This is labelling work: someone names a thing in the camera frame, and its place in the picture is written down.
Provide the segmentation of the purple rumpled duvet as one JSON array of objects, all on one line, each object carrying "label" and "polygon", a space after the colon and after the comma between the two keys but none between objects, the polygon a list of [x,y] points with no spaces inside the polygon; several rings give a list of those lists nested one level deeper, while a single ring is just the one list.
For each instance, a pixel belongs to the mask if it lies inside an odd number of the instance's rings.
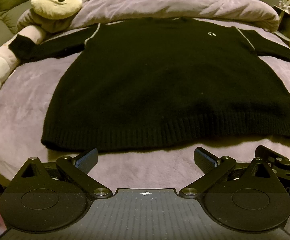
[{"label": "purple rumpled duvet", "polygon": [[18,30],[39,25],[49,33],[78,29],[95,23],[110,23],[133,18],[220,18],[252,22],[267,31],[276,31],[279,17],[259,0],[82,0],[81,10],[64,20],[48,20],[33,9],[25,11]]}]

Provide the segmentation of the black knit sweater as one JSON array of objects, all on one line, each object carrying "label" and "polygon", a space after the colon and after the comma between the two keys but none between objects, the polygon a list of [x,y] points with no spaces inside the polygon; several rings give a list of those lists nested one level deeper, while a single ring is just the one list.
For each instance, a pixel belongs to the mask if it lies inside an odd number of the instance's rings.
[{"label": "black knit sweater", "polygon": [[290,49],[254,30],[191,18],[100,24],[22,53],[74,51],[43,125],[51,150],[148,150],[226,137],[290,140],[290,93],[263,57]]}]

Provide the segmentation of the yellow bedside table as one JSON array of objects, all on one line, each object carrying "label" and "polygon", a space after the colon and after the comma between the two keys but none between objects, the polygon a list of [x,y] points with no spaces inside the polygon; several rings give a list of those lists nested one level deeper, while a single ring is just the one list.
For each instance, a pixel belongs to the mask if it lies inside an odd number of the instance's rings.
[{"label": "yellow bedside table", "polygon": [[287,44],[290,48],[290,13],[276,5],[273,9],[279,16],[279,28],[274,34],[285,42],[285,44]]}]

